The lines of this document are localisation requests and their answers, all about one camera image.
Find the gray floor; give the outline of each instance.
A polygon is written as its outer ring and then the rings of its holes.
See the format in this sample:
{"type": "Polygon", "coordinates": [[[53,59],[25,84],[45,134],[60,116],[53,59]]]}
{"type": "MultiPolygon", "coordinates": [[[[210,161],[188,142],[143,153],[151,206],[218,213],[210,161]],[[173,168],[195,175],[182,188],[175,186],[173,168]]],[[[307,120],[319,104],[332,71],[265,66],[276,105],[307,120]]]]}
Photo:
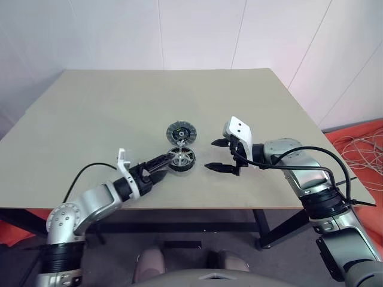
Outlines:
{"type": "MultiPolygon", "coordinates": [[[[274,227],[296,210],[267,210],[269,225],[274,227]]],[[[134,222],[250,222],[250,210],[146,210],[124,211],[113,215],[110,221],[134,222]]],[[[257,251],[253,248],[254,236],[248,233],[160,233],[160,234],[105,234],[106,245],[100,245],[95,237],[89,237],[83,258],[83,286],[129,286],[137,255],[148,246],[164,240],[201,240],[202,249],[165,249],[168,271],[184,268],[202,268],[209,250],[227,249],[246,260],[251,271],[282,279],[297,286],[344,286],[335,282],[322,262],[313,230],[283,242],[271,249],[257,251]]],[[[24,248],[43,244],[39,238],[20,242],[0,253],[1,286],[18,286],[28,265],[37,254],[24,248]]],[[[25,286],[33,286],[38,267],[25,286]]]]}

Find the table leg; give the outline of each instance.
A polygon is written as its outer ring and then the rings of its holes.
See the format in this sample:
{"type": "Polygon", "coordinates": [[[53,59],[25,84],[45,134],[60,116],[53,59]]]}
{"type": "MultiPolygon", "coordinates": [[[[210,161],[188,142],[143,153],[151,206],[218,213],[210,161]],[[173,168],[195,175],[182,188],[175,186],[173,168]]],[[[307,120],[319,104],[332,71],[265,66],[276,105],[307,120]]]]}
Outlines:
{"type": "Polygon", "coordinates": [[[263,209],[253,209],[253,214],[258,223],[259,235],[262,237],[270,232],[268,220],[263,209]]]}
{"type": "Polygon", "coordinates": [[[47,237],[45,220],[25,209],[0,208],[0,219],[40,237],[47,237]]]}
{"type": "Polygon", "coordinates": [[[261,248],[270,248],[271,246],[275,246],[311,227],[309,223],[309,216],[307,215],[305,210],[301,210],[297,214],[290,217],[288,220],[275,227],[270,232],[261,234],[259,246],[261,248]]]}

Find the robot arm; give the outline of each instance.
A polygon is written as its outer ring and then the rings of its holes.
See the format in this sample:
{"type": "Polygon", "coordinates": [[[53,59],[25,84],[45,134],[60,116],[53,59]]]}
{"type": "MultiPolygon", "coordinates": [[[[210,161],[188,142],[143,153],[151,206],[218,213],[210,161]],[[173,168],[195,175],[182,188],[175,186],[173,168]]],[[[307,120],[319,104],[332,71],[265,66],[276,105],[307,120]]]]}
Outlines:
{"type": "Polygon", "coordinates": [[[123,177],[86,191],[73,201],[53,209],[47,220],[48,239],[43,251],[37,287],[79,286],[85,232],[129,199],[138,199],[161,181],[173,156],[160,155],[129,169],[125,151],[118,152],[117,169],[123,177]]]}
{"type": "Polygon", "coordinates": [[[335,186],[332,173],[318,169],[319,163],[303,150],[288,153],[302,146],[294,139],[278,139],[264,144],[252,143],[250,128],[236,117],[225,125],[224,139],[212,143],[228,146],[236,166],[209,163],[216,172],[239,175],[241,167],[257,164],[261,169],[281,169],[306,210],[309,220],[321,236],[317,240],[322,259],[332,277],[345,281],[347,287],[381,286],[383,263],[360,224],[352,205],[335,186]],[[292,167],[313,167],[294,169],[292,167]]]}

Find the white cable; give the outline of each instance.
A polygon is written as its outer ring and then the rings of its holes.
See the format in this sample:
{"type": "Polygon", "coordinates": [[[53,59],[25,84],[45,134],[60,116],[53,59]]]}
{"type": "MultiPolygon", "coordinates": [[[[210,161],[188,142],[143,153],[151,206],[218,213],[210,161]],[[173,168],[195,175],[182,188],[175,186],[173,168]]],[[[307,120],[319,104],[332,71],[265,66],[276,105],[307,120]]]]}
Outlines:
{"type": "MultiPolygon", "coordinates": [[[[372,169],[379,175],[383,176],[383,129],[377,130],[372,136],[366,136],[364,138],[354,138],[352,136],[343,136],[336,141],[333,145],[336,148],[336,144],[345,143],[346,139],[351,139],[351,142],[344,146],[341,156],[345,159],[347,164],[352,169],[372,169]],[[349,158],[347,154],[357,152],[360,158],[349,158]]],[[[362,182],[366,188],[374,191],[383,191],[383,184],[377,182],[362,182]],[[366,185],[374,185],[377,188],[371,188],[366,185]]]]}

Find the beige tabletop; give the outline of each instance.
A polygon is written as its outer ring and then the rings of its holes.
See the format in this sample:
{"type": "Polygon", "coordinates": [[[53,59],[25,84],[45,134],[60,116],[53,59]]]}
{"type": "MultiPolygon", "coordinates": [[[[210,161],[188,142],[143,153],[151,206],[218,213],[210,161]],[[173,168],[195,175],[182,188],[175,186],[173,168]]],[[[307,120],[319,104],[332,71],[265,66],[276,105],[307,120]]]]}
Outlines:
{"type": "MultiPolygon", "coordinates": [[[[124,207],[300,208],[281,171],[249,167],[235,176],[203,166],[233,163],[228,149],[210,145],[232,115],[251,127],[254,143],[295,138],[335,152],[270,69],[66,71],[0,141],[0,207],[56,207],[83,166],[116,165],[119,148],[133,163],[166,153],[172,148],[166,129],[184,120],[197,130],[189,146],[195,166],[186,175],[167,175],[151,193],[124,207]]],[[[344,180],[330,157],[310,154],[332,169],[337,181],[344,180]]],[[[91,167],[69,199],[118,177],[107,167],[91,167]]],[[[373,202],[358,180],[351,187],[354,198],[373,202]]]]}

